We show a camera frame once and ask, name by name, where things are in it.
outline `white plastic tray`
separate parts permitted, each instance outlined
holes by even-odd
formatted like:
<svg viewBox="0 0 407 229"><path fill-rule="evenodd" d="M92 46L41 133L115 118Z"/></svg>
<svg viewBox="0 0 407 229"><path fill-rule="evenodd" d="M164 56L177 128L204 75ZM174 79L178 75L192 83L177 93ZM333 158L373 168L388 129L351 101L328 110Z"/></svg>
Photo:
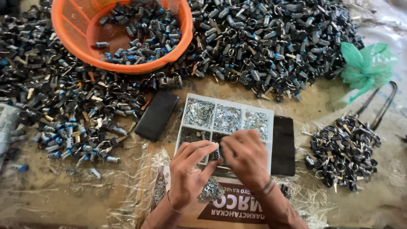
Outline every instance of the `white plastic tray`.
<svg viewBox="0 0 407 229"><path fill-rule="evenodd" d="M185 114L187 112L187 105L188 105L189 98L199 99L199 100L202 100L202 101L210 101L210 102L215 103L215 107L214 107L214 111L213 111L214 115L212 117L210 128L203 128L203 127L200 127L200 126L184 124L184 116L185 116ZM179 132L178 132L177 145L175 147L174 155L178 151L179 140L181 138L181 131L182 131L182 128L184 128L184 127L209 132L210 133L210 136L209 136L210 141L212 141L212 134L214 132L227 134L227 135L231 134L231 133L228 133L228 132L222 132L222 131L217 131L217 130L213 129L213 124L214 124L215 115L216 115L216 107L217 107L218 104L222 104L222 105L230 106L230 107L234 107L234 108L239 108L241 110L241 116L240 116L241 126L240 126L240 129L243 129L243 127L244 127L245 116L246 116L246 111L247 110L251 110L251 111L255 111L255 112L263 112L263 113L267 114L267 119L268 119L267 135L268 135L268 140L262 140L262 141L266 144L266 147L267 147L268 152L269 152L268 172L270 173L271 172L271 154L272 154L271 150L273 148L274 111L273 110L268 110L268 109L263 109L263 108L258 108L258 107L253 107L253 106L249 106L249 105L245 105L245 104L234 103L234 102L230 102L230 101L226 101L226 100L214 99L214 98L205 97L205 96L201 96L201 95L196 95L196 94L192 94L192 93L188 93L187 98L186 98L184 114L182 115L181 126L180 126ZM206 165L208 163L208 157L209 156L205 157L205 162L204 163L199 163L199 164ZM229 168L223 167L223 166L218 166L218 167L223 168L223 169L229 169Z"/></svg>

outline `brown label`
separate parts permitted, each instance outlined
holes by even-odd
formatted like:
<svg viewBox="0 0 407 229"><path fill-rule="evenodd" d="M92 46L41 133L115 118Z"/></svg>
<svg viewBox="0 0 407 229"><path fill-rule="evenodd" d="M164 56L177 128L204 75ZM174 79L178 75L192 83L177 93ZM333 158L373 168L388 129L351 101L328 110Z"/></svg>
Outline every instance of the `brown label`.
<svg viewBox="0 0 407 229"><path fill-rule="evenodd" d="M251 224L267 224L258 201L243 185L220 183L225 190L221 199L208 203L198 219Z"/></svg>

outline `bracelet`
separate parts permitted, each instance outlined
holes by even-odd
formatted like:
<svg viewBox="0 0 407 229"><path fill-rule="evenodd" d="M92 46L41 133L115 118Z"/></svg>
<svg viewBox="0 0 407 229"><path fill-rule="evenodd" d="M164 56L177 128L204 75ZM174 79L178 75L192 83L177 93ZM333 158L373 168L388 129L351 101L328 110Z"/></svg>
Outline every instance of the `bracelet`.
<svg viewBox="0 0 407 229"><path fill-rule="evenodd" d="M173 208L176 212L182 214L182 212L178 211L177 209L175 209L175 208L172 206L171 201L170 201L170 190L168 190L168 192L167 192L167 197L168 197L168 203L170 204L171 208Z"/></svg>
<svg viewBox="0 0 407 229"><path fill-rule="evenodd" d="M265 193L265 191L269 188L269 186L271 185L271 183L273 182L273 178L270 176L269 182L264 186L264 188L262 188L261 191L259 192L252 192L252 195L254 198L259 199L259 198L263 198L265 196L267 196L272 189L270 189L267 193Z"/></svg>

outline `green plastic bag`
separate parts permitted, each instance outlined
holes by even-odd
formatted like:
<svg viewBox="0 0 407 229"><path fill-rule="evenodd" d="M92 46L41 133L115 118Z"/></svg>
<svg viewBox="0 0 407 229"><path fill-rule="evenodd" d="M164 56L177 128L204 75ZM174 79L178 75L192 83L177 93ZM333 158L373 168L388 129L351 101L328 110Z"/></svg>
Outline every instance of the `green plastic bag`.
<svg viewBox="0 0 407 229"><path fill-rule="evenodd" d="M368 90L388 84L393 75L393 66L398 61L386 43L376 43L358 50L353 44L342 42L341 51L346 60L342 80L351 89L359 89L348 105Z"/></svg>

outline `person's left hand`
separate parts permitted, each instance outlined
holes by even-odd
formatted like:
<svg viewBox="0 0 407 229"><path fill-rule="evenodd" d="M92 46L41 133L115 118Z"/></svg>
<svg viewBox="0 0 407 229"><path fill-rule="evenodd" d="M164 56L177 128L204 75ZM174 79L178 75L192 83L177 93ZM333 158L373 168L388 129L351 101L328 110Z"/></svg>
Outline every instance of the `person's left hand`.
<svg viewBox="0 0 407 229"><path fill-rule="evenodd" d="M171 206L183 211L202 192L219 161L210 161L203 170L195 168L206 155L219 148L218 143L197 141L183 143L170 162L171 190L168 194Z"/></svg>

